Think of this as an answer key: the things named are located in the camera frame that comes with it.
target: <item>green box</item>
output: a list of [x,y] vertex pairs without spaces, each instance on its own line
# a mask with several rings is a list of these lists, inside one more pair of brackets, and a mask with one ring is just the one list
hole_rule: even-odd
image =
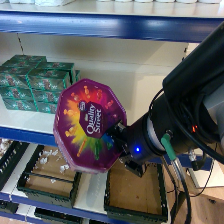
[[1,87],[0,94],[2,98],[21,99],[21,100],[33,100],[30,89],[17,88],[14,86]]
[[37,110],[42,113],[48,114],[56,114],[57,104],[55,103],[44,103],[44,102],[37,102]]
[[14,100],[3,98],[8,110],[37,111],[33,100]]
[[39,63],[39,61],[17,61],[11,59],[2,64],[2,66],[13,68],[36,68]]
[[33,69],[27,76],[32,89],[62,91],[69,87],[69,73],[57,70]]
[[45,103],[58,103],[60,92],[50,92],[32,89],[33,98],[36,101],[45,102]]
[[0,86],[16,86],[19,88],[29,88],[26,75],[31,68],[7,68],[0,67]]
[[14,55],[10,60],[17,60],[17,61],[30,61],[30,62],[46,62],[46,56],[33,56],[33,55]]
[[40,62],[37,66],[39,69],[60,70],[69,72],[71,84],[76,82],[75,64],[64,62]]
[[80,70],[75,70],[75,82],[78,82],[81,79],[81,72]]

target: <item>white shelf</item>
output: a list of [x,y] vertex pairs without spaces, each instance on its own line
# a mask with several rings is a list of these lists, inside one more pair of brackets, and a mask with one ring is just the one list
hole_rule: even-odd
[[138,3],[138,2],[99,2],[96,0],[77,0],[60,7],[40,7],[34,4],[0,5],[2,11],[47,12],[47,13],[79,13],[79,14],[109,14],[109,15],[145,15],[169,17],[202,17],[223,18],[224,3],[220,4],[183,4],[183,3]]
[[7,110],[0,97],[0,126],[53,134],[54,114]]

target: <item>white item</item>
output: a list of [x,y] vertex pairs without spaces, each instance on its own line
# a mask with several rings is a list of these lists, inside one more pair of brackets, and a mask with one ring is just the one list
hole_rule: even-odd
[[8,142],[1,143],[1,149],[5,152],[9,148]]
[[114,11],[119,14],[130,14],[133,11],[133,2],[114,2]]
[[1,3],[7,3],[7,2],[9,2],[9,0],[0,0],[0,4]]
[[42,158],[40,160],[40,164],[45,164],[45,163],[47,163],[47,157],[46,158]]
[[156,0],[157,2],[164,2],[164,3],[169,3],[169,2],[175,2],[175,0]]
[[9,0],[12,4],[34,4],[35,0]]
[[196,4],[176,3],[174,14],[177,16],[192,16],[195,14]]
[[197,0],[176,0],[176,1],[180,3],[186,3],[186,4],[197,2]]
[[201,3],[208,3],[208,4],[219,4],[222,0],[198,0]]
[[[195,187],[203,188],[208,179],[210,171],[204,171],[204,170],[193,171],[193,169],[189,169],[189,172],[195,184]],[[215,161],[207,187],[223,187],[223,186],[224,186],[224,174],[218,162]]]
[[96,1],[97,12],[112,13],[114,12],[114,1],[102,2]]
[[58,149],[55,150],[54,152],[52,152],[52,155],[53,155],[53,156],[56,156],[57,154],[58,154]]
[[153,2],[153,0],[135,0],[135,2]]
[[43,151],[43,155],[48,157],[52,154],[52,149],[50,151]]
[[116,2],[132,2],[132,0],[115,0]]
[[152,14],[152,9],[153,9],[153,3],[144,3],[142,2],[134,2],[134,13],[139,14],[139,15],[149,15]]
[[200,4],[196,5],[195,15],[197,17],[212,17],[222,16],[223,17],[223,4]]
[[38,6],[61,6],[66,5],[74,0],[35,0],[35,5]]
[[174,12],[174,3],[165,3],[165,2],[153,2],[153,14],[157,16],[168,16],[173,15]]
[[8,141],[9,141],[9,139],[7,139],[7,138],[2,139],[2,142],[8,142]]

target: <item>metal shelving unit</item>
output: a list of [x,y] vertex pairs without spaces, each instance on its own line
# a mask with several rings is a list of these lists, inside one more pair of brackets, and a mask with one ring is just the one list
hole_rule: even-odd
[[95,0],[77,0],[63,7],[2,4],[0,32],[193,43],[206,38],[224,17],[222,4],[120,4],[100,5]]
[[[104,3],[95,0],[77,0],[63,7],[0,4],[0,32],[199,43],[224,20],[223,3],[168,5],[158,2]],[[54,115],[6,111],[1,98],[0,114],[1,137],[56,146],[52,130]],[[109,219],[103,209],[106,174],[83,174],[73,209],[31,201],[17,191],[18,176],[35,146],[29,146],[0,192],[0,199],[20,203],[19,210],[14,215],[1,212],[0,216],[43,223],[33,215],[34,207],[42,207],[103,222],[125,224]],[[91,187],[97,181],[101,187],[96,192]]]

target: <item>purple tin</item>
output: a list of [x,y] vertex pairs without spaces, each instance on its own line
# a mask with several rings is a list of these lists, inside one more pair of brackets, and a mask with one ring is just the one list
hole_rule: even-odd
[[126,126],[125,110],[106,85],[82,79],[61,93],[53,132],[72,170],[104,173],[111,168],[121,152],[105,132],[120,119]]

